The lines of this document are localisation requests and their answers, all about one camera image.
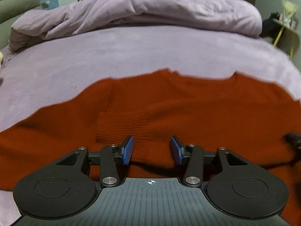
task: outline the gray ribbed plate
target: gray ribbed plate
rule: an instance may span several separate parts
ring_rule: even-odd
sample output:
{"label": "gray ribbed plate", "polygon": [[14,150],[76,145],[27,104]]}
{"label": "gray ribbed plate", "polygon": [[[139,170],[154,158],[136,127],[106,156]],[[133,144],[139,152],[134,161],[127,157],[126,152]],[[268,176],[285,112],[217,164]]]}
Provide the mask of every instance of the gray ribbed plate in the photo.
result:
{"label": "gray ribbed plate", "polygon": [[24,216],[14,225],[289,226],[277,215],[258,221],[230,217],[214,208],[200,189],[185,187],[176,178],[127,178],[118,187],[103,189],[95,203],[77,215],[59,220]]}

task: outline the orange sweater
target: orange sweater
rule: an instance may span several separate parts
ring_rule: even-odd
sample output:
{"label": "orange sweater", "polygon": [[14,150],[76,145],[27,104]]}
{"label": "orange sweater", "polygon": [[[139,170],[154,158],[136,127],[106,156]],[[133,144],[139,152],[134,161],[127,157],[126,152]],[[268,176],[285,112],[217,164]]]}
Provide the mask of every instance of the orange sweater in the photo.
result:
{"label": "orange sweater", "polygon": [[[259,165],[289,162],[294,152],[282,137],[291,131],[301,132],[300,103],[276,84],[240,74],[195,79],[168,70],[104,79],[0,133],[0,189],[12,190],[23,176],[80,146],[96,151],[127,135],[134,136],[135,148],[132,164],[121,171],[126,176],[177,176],[172,135],[207,151],[224,146]],[[97,179],[99,170],[92,168]],[[271,172],[290,190],[284,218],[300,226],[295,186],[301,166]]]}

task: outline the triangular cutout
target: triangular cutout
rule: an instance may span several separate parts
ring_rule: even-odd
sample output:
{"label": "triangular cutout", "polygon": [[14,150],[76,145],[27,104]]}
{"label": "triangular cutout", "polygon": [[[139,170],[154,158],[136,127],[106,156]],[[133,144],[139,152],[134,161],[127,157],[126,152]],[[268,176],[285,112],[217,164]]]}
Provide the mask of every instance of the triangular cutout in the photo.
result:
{"label": "triangular cutout", "polygon": [[67,158],[65,158],[64,160],[60,161],[59,163],[57,163],[57,165],[74,166],[78,157],[79,157],[79,153],[74,153],[74,154],[68,156]]}
{"label": "triangular cutout", "polygon": [[230,166],[245,166],[245,165],[247,165],[246,162],[236,158],[234,155],[232,155],[230,153],[227,153],[226,157],[227,157],[227,161],[228,161]]}

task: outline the silver bolt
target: silver bolt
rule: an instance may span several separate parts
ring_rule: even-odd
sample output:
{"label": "silver bolt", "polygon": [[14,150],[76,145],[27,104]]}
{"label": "silver bolt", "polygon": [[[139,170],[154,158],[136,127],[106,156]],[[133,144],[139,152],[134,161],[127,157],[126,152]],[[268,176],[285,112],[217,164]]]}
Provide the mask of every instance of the silver bolt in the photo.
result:
{"label": "silver bolt", "polygon": [[189,176],[188,178],[185,179],[185,181],[189,184],[197,184],[199,183],[201,180],[196,177],[196,176]]}
{"label": "silver bolt", "polygon": [[113,176],[108,176],[108,177],[105,177],[103,180],[102,180],[103,183],[105,184],[114,184],[117,182],[117,179]]}

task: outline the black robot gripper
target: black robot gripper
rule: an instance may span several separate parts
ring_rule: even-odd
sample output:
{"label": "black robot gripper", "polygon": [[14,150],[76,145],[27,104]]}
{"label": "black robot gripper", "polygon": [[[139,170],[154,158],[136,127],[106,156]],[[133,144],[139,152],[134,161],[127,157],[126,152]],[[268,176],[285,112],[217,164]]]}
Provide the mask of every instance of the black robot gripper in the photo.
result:
{"label": "black robot gripper", "polygon": [[[182,180],[125,178],[120,181],[117,165],[129,164],[133,148],[132,136],[120,145],[105,146],[98,152],[80,147],[24,177],[13,191],[22,214],[13,225],[107,226],[114,225],[117,216],[124,220],[120,222],[123,225],[135,225],[129,224],[128,218],[156,225],[158,217],[165,225],[178,225],[180,222],[175,223],[172,218],[183,211],[190,213],[189,217],[194,215],[195,220],[199,217],[204,221],[204,224],[191,225],[212,226],[220,220],[231,226],[289,225],[280,216],[288,200],[285,183],[226,148],[207,152],[201,146],[183,145],[172,136],[170,148],[174,160],[177,165],[187,166]],[[99,182],[89,177],[91,165],[100,166]],[[218,172],[204,181],[207,166],[217,167]],[[127,208],[125,212],[118,211],[119,201],[123,201],[122,208]],[[102,206],[106,204],[110,205],[110,210]],[[161,205],[163,210],[165,205],[165,213],[170,211],[171,214],[149,215],[146,209],[140,214],[141,208],[149,205],[153,205],[152,212],[156,211],[154,205]]]}

